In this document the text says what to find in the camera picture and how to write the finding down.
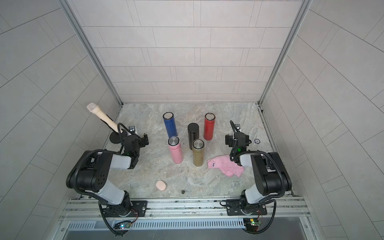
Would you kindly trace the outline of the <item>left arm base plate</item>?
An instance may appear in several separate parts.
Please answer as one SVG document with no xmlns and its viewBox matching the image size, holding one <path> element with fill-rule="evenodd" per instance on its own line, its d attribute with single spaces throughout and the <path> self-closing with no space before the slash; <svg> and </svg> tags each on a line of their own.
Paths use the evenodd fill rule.
<svg viewBox="0 0 384 240">
<path fill-rule="evenodd" d="M 127 217 L 144 217 L 146 214 L 147 201 L 131 201 L 129 210 L 118 210 L 118 206 L 107 205 L 103 208 L 103 213 L 106 218 L 127 218 Z"/>
</svg>

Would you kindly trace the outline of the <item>pink cloth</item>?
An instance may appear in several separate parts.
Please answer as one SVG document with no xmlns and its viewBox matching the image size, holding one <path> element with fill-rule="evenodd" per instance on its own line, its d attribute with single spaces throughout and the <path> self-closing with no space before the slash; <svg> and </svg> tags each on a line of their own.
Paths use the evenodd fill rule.
<svg viewBox="0 0 384 240">
<path fill-rule="evenodd" d="M 239 166 L 230 160 L 229 155 L 218 156 L 208 160 L 209 169 L 219 169 L 227 177 L 233 175 L 240 177 L 244 172 L 244 167 Z"/>
</svg>

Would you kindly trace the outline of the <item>pink thermos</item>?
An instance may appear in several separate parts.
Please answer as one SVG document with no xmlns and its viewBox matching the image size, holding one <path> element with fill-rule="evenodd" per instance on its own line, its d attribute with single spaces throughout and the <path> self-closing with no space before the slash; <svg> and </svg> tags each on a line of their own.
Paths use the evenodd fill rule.
<svg viewBox="0 0 384 240">
<path fill-rule="evenodd" d="M 184 160 L 179 137 L 172 136 L 168 139 L 168 146 L 175 164 L 181 164 Z"/>
</svg>

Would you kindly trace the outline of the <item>gold thermos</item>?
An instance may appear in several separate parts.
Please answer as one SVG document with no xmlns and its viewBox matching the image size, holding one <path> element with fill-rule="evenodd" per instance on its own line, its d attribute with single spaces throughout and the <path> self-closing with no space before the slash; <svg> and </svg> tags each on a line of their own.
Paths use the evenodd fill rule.
<svg viewBox="0 0 384 240">
<path fill-rule="evenodd" d="M 192 149 L 193 149 L 193 163 L 194 163 L 194 165 L 197 167 L 202 166 L 204 163 L 205 143 L 200 139 L 196 139 L 192 143 Z"/>
</svg>

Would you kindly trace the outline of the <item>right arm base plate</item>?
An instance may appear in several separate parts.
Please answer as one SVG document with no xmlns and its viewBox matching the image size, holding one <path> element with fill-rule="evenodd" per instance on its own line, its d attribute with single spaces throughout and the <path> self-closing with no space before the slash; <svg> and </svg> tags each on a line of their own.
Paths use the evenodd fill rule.
<svg viewBox="0 0 384 240">
<path fill-rule="evenodd" d="M 221 201 L 220 205 L 226 208 L 228 216 L 265 216 L 268 214 L 263 205 L 249 204 L 247 201 L 242 202 L 237 199 L 227 199 Z"/>
</svg>

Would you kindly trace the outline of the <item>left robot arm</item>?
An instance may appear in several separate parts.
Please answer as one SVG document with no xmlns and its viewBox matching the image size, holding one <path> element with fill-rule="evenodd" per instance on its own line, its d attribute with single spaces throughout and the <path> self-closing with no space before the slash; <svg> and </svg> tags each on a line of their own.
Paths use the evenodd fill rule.
<svg viewBox="0 0 384 240">
<path fill-rule="evenodd" d="M 129 135 L 122 141 L 121 152 L 85 151 L 66 179 L 69 189 L 98 200 L 105 217 L 143 217 L 146 201 L 131 201 L 127 191 L 116 187 L 109 179 L 111 169 L 132 170 L 136 167 L 140 149 L 149 145 L 147 134 Z"/>
</svg>

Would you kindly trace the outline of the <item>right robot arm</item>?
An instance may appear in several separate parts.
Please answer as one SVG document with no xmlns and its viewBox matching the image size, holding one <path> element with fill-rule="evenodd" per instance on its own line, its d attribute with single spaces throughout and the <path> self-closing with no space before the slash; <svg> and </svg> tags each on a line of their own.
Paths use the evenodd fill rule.
<svg viewBox="0 0 384 240">
<path fill-rule="evenodd" d="M 292 188 L 291 179 L 277 152 L 250 151 L 252 141 L 242 132 L 225 136 L 231 148 L 230 161 L 237 167 L 253 170 L 254 184 L 242 191 L 238 200 L 226 200 L 229 216 L 266 215 L 266 205 L 281 198 Z"/>
</svg>

